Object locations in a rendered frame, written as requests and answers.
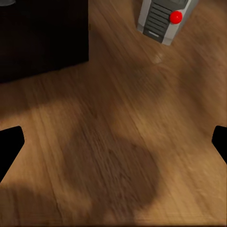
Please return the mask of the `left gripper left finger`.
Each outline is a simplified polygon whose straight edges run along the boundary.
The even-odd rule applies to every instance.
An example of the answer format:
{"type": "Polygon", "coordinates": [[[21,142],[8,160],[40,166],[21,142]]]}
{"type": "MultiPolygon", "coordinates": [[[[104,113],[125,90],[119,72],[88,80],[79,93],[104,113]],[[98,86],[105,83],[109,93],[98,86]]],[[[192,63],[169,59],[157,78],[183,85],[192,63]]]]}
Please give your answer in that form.
{"type": "Polygon", "coordinates": [[[25,143],[21,126],[0,131],[0,182],[25,143]]]}

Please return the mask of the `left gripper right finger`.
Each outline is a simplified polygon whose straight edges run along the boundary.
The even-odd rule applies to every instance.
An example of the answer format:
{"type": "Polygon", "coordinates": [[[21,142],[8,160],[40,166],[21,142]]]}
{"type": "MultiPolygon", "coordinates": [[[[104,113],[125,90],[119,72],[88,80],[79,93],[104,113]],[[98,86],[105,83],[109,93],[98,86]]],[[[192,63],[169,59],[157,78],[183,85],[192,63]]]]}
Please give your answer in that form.
{"type": "Polygon", "coordinates": [[[213,132],[212,143],[227,164],[227,128],[216,126],[213,132]]]}

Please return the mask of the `desktop computer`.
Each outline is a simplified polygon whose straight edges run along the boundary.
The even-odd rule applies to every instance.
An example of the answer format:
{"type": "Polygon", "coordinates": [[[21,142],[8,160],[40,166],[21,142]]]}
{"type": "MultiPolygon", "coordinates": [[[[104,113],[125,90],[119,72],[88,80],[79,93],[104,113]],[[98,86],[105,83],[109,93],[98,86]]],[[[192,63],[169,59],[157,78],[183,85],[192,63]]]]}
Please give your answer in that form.
{"type": "Polygon", "coordinates": [[[137,30],[170,46],[199,0],[143,0],[137,30]]]}

